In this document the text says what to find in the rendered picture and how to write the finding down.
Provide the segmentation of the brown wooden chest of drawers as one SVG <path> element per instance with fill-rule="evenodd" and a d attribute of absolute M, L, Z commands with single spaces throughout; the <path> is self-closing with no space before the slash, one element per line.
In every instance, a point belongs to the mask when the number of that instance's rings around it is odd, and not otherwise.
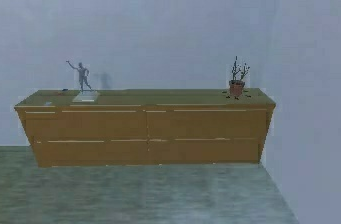
<path fill-rule="evenodd" d="M 15 105 L 41 167 L 259 163 L 275 102 L 258 88 L 38 90 Z"/>

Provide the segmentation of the grey human figure statue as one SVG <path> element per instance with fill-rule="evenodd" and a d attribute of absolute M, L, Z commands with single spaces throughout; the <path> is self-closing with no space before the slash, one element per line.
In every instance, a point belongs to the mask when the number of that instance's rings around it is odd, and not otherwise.
<path fill-rule="evenodd" d="M 74 97 L 74 103 L 80 102 L 95 102 L 99 96 L 99 93 L 94 90 L 88 82 L 88 76 L 90 71 L 83 66 L 81 62 L 75 67 L 67 60 L 68 65 L 78 72 L 78 82 L 80 86 L 79 93 Z"/>

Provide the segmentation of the bare plant in brown pot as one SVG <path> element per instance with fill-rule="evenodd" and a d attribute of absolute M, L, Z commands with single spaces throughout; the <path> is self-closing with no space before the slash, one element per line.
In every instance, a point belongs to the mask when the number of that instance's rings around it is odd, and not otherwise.
<path fill-rule="evenodd" d="M 238 57 L 235 57 L 231 75 L 232 79 L 228 81 L 229 88 L 226 91 L 226 98 L 234 98 L 236 100 L 242 95 L 245 87 L 244 78 L 250 71 L 250 66 L 244 62 L 242 65 L 238 63 Z"/>

